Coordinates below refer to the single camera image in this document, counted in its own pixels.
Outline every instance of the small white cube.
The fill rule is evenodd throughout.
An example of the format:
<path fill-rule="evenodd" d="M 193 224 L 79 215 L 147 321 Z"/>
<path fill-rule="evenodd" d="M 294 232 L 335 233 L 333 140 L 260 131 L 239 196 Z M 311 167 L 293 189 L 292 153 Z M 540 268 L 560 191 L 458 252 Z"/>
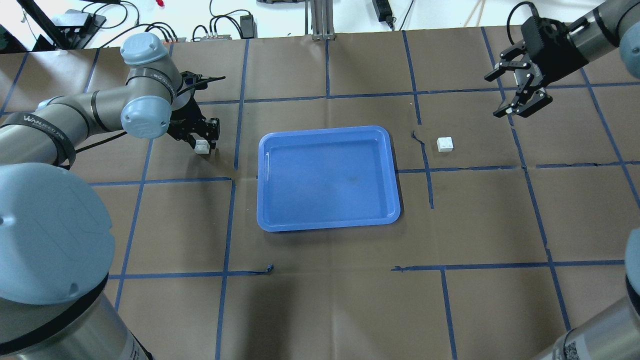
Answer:
<path fill-rule="evenodd" d="M 438 152 L 453 151 L 453 139 L 452 138 L 438 138 Z"/>
<path fill-rule="evenodd" d="M 193 148 L 193 150 L 196 152 L 196 154 L 206 155 L 211 150 L 211 146 L 209 145 L 209 142 L 207 140 L 199 139 L 196 140 L 196 147 Z"/>

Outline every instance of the barcode sticker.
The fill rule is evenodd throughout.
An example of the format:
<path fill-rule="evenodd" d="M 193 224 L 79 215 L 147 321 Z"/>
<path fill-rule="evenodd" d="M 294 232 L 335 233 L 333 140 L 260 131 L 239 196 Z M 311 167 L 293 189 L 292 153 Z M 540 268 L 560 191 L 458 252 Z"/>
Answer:
<path fill-rule="evenodd" d="M 591 360 L 591 355 L 584 341 L 584 335 L 578 336 L 571 343 L 564 346 L 566 360 Z"/>
<path fill-rule="evenodd" d="M 144 351 L 142 351 L 140 344 L 133 338 L 131 331 L 128 333 L 127 341 L 118 360 L 149 360 Z"/>

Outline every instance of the power adapter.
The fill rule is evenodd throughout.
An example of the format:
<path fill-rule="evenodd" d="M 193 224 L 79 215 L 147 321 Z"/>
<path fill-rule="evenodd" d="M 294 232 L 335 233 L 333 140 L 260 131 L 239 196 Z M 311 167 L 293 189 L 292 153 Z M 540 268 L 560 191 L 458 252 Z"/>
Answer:
<path fill-rule="evenodd" d="M 240 30 L 242 30 L 242 38 L 256 38 L 256 27 L 253 15 L 240 16 Z"/>
<path fill-rule="evenodd" d="M 373 8 L 376 10 L 378 21 L 386 22 L 387 25 L 394 29 L 394 12 L 391 10 L 389 0 L 373 0 Z"/>

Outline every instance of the blue tray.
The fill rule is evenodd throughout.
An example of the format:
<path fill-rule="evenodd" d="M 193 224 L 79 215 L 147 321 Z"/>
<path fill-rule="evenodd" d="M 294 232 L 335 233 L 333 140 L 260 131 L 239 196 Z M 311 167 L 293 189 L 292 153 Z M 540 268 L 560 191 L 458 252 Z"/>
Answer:
<path fill-rule="evenodd" d="M 266 231 L 390 224 L 400 216 L 387 130 L 271 133 L 258 150 L 257 220 Z"/>

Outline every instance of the cable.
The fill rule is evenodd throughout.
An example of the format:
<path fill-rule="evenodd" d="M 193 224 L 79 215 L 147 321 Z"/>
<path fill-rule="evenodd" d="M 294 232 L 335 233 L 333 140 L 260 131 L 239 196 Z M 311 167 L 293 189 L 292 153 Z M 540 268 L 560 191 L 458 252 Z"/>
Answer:
<path fill-rule="evenodd" d="M 27 22 L 27 26 L 29 26 L 29 31 L 31 32 L 31 34 L 33 35 L 33 38 L 36 39 L 36 45 L 38 44 L 38 38 L 36 37 L 36 35 L 33 33 L 33 29 L 31 29 L 31 23 L 29 22 L 29 18 L 27 17 L 27 12 L 24 11 L 24 9 L 22 9 L 22 13 L 24 14 L 24 20 Z"/>
<path fill-rule="evenodd" d="M 213 81 L 218 81 L 218 80 L 222 80 L 222 79 L 226 79 L 226 78 L 227 78 L 226 76 L 223 76 L 221 78 L 209 78 L 209 79 L 198 81 L 197 83 L 193 83 L 193 84 L 187 86 L 186 88 L 180 90 L 175 96 L 178 97 L 178 96 L 190 91 L 191 89 L 195 88 L 196 86 L 200 86 L 200 85 L 203 85 L 203 84 L 208 84 L 208 83 L 211 83 Z"/>
<path fill-rule="evenodd" d="M 236 30 L 238 31 L 238 34 L 240 34 L 240 37 L 244 38 L 244 34 L 242 33 L 242 29 L 240 28 L 240 24 L 238 24 L 238 22 L 234 18 L 232 18 L 231 16 L 228 16 L 228 15 L 218 15 L 217 17 L 211 18 L 211 20 L 209 21 L 209 30 L 211 30 L 211 22 L 214 19 L 216 20 L 216 21 L 213 22 L 213 30 L 212 30 L 212 32 L 214 34 L 218 33 L 218 20 L 220 20 L 220 19 L 228 19 L 236 27 Z"/>
<path fill-rule="evenodd" d="M 121 3 L 129 4 L 133 6 L 134 9 L 136 9 L 137 16 L 136 16 L 136 22 L 134 23 L 134 25 L 138 25 L 140 23 L 140 9 L 138 9 L 138 7 L 130 1 L 122 0 Z"/>
<path fill-rule="evenodd" d="M 196 30 L 198 28 L 204 29 L 204 32 L 207 34 L 207 37 L 209 37 L 209 32 L 207 31 L 207 28 L 205 28 L 204 25 L 198 25 L 193 29 L 193 33 L 191 34 L 191 41 L 195 41 L 196 40 Z"/>
<path fill-rule="evenodd" d="M 89 5 L 86 5 L 86 6 L 85 6 L 84 8 L 82 8 L 82 10 L 80 10 L 80 11 L 84 13 L 84 11 L 87 9 L 87 7 L 89 7 L 89 6 L 91 6 L 91 5 L 95 5 L 95 4 L 98 4 L 98 3 L 91 3 L 91 4 L 89 4 Z M 104 9 L 105 7 L 107 7 L 107 6 L 109 6 L 109 5 L 119 5 L 119 6 L 121 6 L 121 7 L 124 9 L 124 18 L 122 18 L 122 21 L 120 21 L 118 24 L 115 24 L 115 25 L 113 25 L 113 26 L 100 26 L 100 25 L 96 24 L 96 23 L 95 23 L 95 14 L 97 14 L 100 10 Z M 127 20 L 127 18 L 129 17 L 129 11 L 127 10 L 127 7 L 126 7 L 126 6 L 124 6 L 123 4 L 118 4 L 118 3 L 115 3 L 115 4 L 104 4 L 104 5 L 100 6 L 97 10 L 95 10 L 95 11 L 93 12 L 93 14 L 92 14 L 92 15 L 93 15 L 93 17 L 92 17 L 92 22 L 93 22 L 93 25 L 94 25 L 96 28 L 98 28 L 98 29 L 113 29 L 113 28 L 117 28 L 117 27 L 119 27 L 120 25 L 124 24 L 124 22 L 125 22 L 125 21 Z"/>
<path fill-rule="evenodd" d="M 112 140 L 116 140 L 117 138 L 123 137 L 123 136 L 125 136 L 126 134 L 127 134 L 127 132 L 126 132 L 126 131 L 122 131 L 120 134 L 117 134 L 117 135 L 112 136 L 112 137 L 110 137 L 110 138 L 106 138 L 106 139 L 101 140 L 101 141 L 99 141 L 99 142 L 95 142 L 95 143 L 93 143 L 93 144 L 91 144 L 91 145 L 87 145 L 87 146 L 85 146 L 85 147 L 81 147 L 80 149 L 76 150 L 76 154 L 77 154 L 78 152 L 83 152 L 83 151 L 85 151 L 85 150 L 92 149 L 92 148 L 94 148 L 94 147 L 96 147 L 96 146 L 98 146 L 98 145 L 102 145 L 102 144 L 104 144 L 104 143 L 108 143 L 108 142 L 110 142 L 110 141 L 112 141 Z"/>
<path fill-rule="evenodd" d="M 402 25 L 400 25 L 400 28 L 398 30 L 402 30 L 402 28 L 404 27 L 404 22 L 406 21 L 406 18 L 409 16 L 409 13 L 411 12 L 411 7 L 413 6 L 413 2 L 415 0 L 411 0 L 411 3 L 409 4 L 409 9 L 407 9 L 406 14 L 404 15 L 404 19 L 402 20 Z"/>
<path fill-rule="evenodd" d="M 162 21 L 155 21 L 155 22 L 151 23 L 151 25 L 156 25 L 156 24 L 160 24 L 160 25 L 166 26 L 171 31 L 171 35 L 173 35 L 173 38 L 175 39 L 175 41 L 176 42 L 178 41 L 178 35 L 175 34 L 175 31 L 173 30 L 171 25 L 167 24 L 166 22 L 162 22 Z"/>
<path fill-rule="evenodd" d="M 119 33 L 119 34 L 117 34 L 117 35 L 116 35 L 115 37 L 113 37 L 111 40 L 107 41 L 107 42 L 106 42 L 106 43 L 104 43 L 102 46 L 98 47 L 98 49 L 102 49 L 103 47 L 105 47 L 105 46 L 109 45 L 109 44 L 110 44 L 110 43 L 112 43 L 114 40 L 116 40 L 117 38 L 121 37 L 122 35 L 124 35 L 124 34 L 128 33 L 129 31 L 131 31 L 131 30 L 133 30 L 133 29 L 139 28 L 140 26 L 149 26 L 149 25 L 151 25 L 151 24 L 138 24 L 138 25 L 135 25 L 135 26 L 131 26 L 129 29 L 126 29 L 125 31 L 123 31 L 123 32 L 121 32 L 121 33 Z"/>
<path fill-rule="evenodd" d="M 511 43 L 511 45 L 514 44 L 513 39 L 511 38 L 511 29 L 509 28 L 509 25 L 511 24 L 511 17 L 513 16 L 513 13 L 515 13 L 516 10 L 522 5 L 529 5 L 529 9 L 531 9 L 531 15 L 535 17 L 540 16 L 538 14 L 538 9 L 536 8 L 536 5 L 534 3 L 530 1 L 522 1 L 521 3 L 516 4 L 516 6 L 511 9 L 509 16 L 507 16 L 507 37 L 509 38 L 509 42 Z"/>
<path fill-rule="evenodd" d="M 169 38 L 171 37 L 171 35 L 169 35 L 169 31 L 161 26 L 158 25 L 150 25 L 147 26 L 147 28 L 145 29 L 145 32 L 151 32 L 151 30 L 153 29 L 158 29 L 160 30 L 160 32 L 162 33 L 162 36 L 164 37 L 164 42 L 172 42 L 173 39 L 169 40 Z"/>

